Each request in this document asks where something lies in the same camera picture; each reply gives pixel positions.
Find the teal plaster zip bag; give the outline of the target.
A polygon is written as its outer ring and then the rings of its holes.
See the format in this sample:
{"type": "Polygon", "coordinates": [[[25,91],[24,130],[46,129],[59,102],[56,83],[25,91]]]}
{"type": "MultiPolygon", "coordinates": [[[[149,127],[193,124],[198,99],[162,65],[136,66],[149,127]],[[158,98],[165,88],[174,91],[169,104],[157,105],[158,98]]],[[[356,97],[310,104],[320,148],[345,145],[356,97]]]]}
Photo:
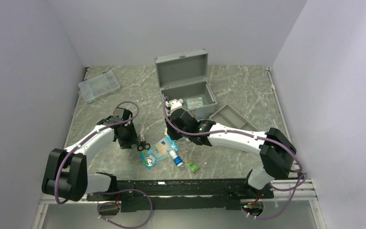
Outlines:
{"type": "Polygon", "coordinates": [[[186,100],[186,105],[188,109],[195,109],[204,106],[204,101],[202,97],[189,98],[186,100]]]}

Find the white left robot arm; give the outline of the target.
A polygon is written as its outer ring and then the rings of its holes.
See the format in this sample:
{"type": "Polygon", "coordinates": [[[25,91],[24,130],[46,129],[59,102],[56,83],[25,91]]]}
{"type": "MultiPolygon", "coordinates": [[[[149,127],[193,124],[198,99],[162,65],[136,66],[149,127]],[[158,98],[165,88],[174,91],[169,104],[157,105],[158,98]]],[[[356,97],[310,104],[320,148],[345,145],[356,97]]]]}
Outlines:
{"type": "Polygon", "coordinates": [[[97,193],[105,200],[118,194],[117,177],[109,173],[88,174],[88,165],[108,144],[120,141],[119,131],[133,124],[134,116],[110,115],[102,119],[81,140],[65,149],[53,149],[48,156],[41,190],[52,195],[57,204],[79,201],[97,193]]]}

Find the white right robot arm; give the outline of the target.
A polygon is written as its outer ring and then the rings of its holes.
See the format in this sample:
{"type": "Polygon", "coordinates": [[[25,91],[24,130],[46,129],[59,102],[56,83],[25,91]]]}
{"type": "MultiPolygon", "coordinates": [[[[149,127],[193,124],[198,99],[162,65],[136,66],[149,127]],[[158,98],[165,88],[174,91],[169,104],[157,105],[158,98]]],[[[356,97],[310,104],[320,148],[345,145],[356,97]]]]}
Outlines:
{"type": "Polygon", "coordinates": [[[172,139],[185,137],[199,146],[224,146],[258,156],[262,166],[250,170],[244,184],[249,198],[257,197],[274,180],[287,179],[296,161],[296,149],[284,134],[270,128],[252,132],[224,126],[212,120],[197,121],[182,108],[164,108],[167,133],[172,139]]]}

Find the black handled scissors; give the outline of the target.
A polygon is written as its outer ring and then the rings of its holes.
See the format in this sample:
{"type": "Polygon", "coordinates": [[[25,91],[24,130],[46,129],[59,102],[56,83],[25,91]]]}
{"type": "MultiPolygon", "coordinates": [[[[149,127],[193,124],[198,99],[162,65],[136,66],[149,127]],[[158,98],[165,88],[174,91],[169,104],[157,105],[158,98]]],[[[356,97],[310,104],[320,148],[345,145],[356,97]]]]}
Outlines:
{"type": "Polygon", "coordinates": [[[140,135],[139,135],[140,141],[137,145],[137,150],[140,152],[142,152],[143,150],[149,150],[151,148],[151,145],[145,141],[144,129],[145,129],[145,126],[144,126],[144,124],[142,124],[141,129],[140,129],[140,135]]]}

